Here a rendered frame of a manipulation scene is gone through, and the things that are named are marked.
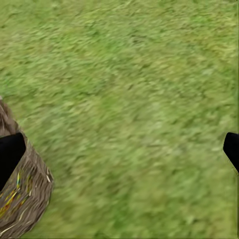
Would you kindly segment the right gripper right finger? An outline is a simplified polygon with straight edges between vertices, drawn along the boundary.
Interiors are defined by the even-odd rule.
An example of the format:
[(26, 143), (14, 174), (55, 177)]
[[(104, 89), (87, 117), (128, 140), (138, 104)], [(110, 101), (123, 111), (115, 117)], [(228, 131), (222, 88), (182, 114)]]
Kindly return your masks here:
[(223, 150), (239, 173), (239, 134), (228, 132)]

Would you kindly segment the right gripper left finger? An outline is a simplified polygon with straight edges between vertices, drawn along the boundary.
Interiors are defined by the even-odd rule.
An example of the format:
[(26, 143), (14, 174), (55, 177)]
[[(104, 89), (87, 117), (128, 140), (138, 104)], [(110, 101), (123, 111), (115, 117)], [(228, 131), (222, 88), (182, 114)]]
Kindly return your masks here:
[(0, 192), (26, 151), (21, 132), (0, 138)]

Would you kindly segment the wicker basket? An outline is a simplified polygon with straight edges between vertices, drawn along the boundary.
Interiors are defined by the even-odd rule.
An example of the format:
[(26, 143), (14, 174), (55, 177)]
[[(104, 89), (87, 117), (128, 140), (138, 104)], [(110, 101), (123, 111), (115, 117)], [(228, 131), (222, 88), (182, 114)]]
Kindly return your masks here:
[(0, 192), (0, 239), (19, 239), (40, 222), (54, 188), (54, 177), (0, 94), (0, 138), (21, 132), (26, 151)]

